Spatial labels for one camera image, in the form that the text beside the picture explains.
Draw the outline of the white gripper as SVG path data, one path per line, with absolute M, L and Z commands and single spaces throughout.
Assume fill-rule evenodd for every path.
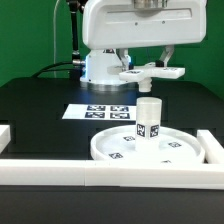
M 177 44 L 198 43 L 206 34 L 207 0 L 165 0 L 158 8 L 135 7 L 134 0 L 89 0 L 82 36 L 91 50 L 116 48 L 122 70 L 129 69 L 126 48 L 165 46 L 158 66 L 166 67 Z

